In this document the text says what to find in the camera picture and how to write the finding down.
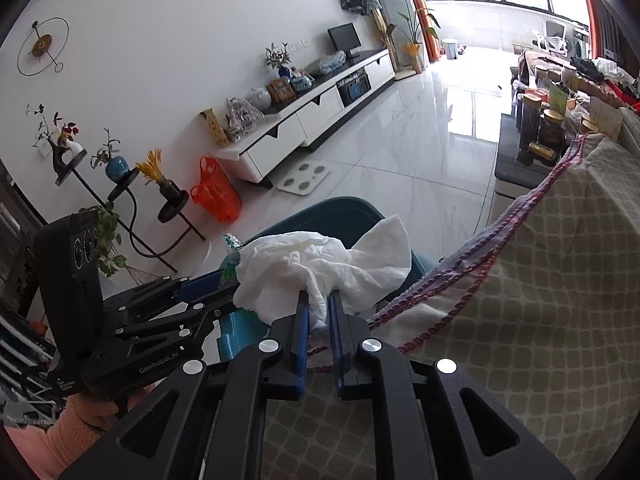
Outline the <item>left hand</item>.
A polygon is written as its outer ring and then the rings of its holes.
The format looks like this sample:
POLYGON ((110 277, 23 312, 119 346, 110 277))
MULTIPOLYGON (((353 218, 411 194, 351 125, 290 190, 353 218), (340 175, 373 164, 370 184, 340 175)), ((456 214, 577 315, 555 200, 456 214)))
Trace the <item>left hand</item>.
POLYGON ((120 403, 89 391, 75 393, 67 399, 65 411, 73 413, 92 430, 107 432, 152 390, 152 386, 139 389, 120 403))

